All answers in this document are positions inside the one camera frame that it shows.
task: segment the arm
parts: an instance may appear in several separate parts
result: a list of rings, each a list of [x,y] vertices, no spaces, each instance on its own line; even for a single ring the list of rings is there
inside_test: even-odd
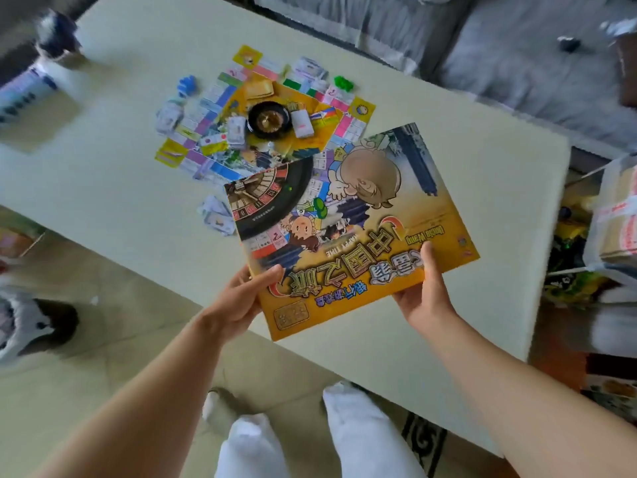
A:
[[[222,346],[260,312],[257,293],[277,265],[249,281],[247,267],[213,305],[80,427],[35,478],[177,478],[190,449]]]
[[[426,281],[394,296],[522,477],[630,477],[637,430],[491,344],[454,310],[433,249]]]

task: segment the board game box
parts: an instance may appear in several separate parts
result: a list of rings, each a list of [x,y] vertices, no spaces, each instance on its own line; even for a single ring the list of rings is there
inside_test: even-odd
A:
[[[446,272],[480,256],[415,124],[226,184],[273,340],[423,281],[431,240]]]

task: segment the blue game piece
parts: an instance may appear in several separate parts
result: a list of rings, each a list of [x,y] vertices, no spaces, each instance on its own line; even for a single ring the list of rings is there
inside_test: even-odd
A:
[[[177,84],[177,90],[180,94],[187,97],[193,95],[197,91],[197,79],[195,79],[194,75],[188,75],[180,79],[179,84]]]

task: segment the forearm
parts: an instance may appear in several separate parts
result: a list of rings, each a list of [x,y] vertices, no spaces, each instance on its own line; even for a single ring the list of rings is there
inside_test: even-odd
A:
[[[177,478],[221,345],[214,320],[193,319],[35,476]]]
[[[637,431],[455,314],[418,329],[522,478],[633,476]]]

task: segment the gray sofa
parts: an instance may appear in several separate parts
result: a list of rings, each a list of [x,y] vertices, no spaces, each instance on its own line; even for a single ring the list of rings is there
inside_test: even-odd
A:
[[[609,159],[637,148],[637,110],[618,103],[618,58],[601,22],[630,0],[254,0],[412,76],[568,135]],[[583,46],[557,48],[559,36]]]

